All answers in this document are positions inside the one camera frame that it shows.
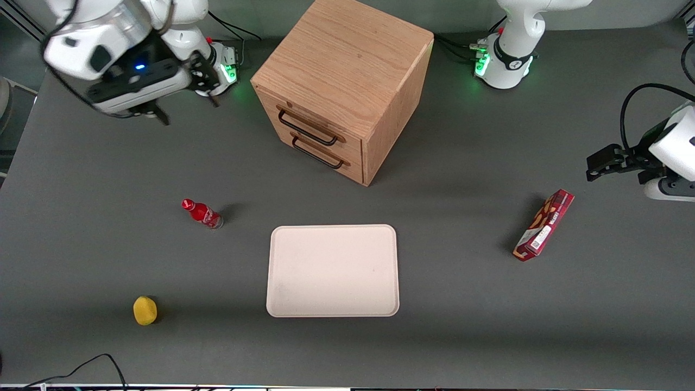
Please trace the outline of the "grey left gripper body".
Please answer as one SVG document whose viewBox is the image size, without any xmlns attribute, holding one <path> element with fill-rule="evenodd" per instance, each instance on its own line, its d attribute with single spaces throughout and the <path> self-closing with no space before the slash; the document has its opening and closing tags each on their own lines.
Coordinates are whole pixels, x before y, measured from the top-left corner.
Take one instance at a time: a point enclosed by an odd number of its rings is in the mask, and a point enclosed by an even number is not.
<svg viewBox="0 0 695 391">
<path fill-rule="evenodd" d="M 668 168 L 649 148 L 672 129 L 662 121 L 646 131 L 635 146 L 627 149 L 626 166 L 638 171 L 645 195 L 653 200 L 693 202 L 693 181 Z"/>
</svg>

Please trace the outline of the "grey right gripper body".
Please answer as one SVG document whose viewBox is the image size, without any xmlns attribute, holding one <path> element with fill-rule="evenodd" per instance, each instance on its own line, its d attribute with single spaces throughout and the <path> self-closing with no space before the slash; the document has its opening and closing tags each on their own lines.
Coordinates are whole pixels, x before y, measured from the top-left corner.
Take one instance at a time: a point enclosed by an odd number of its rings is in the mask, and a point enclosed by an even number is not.
<svg viewBox="0 0 695 391">
<path fill-rule="evenodd" d="M 102 113 L 116 115 L 187 89 L 188 60 L 164 52 L 92 52 L 89 67 L 102 76 L 87 89 L 87 99 Z"/>
</svg>

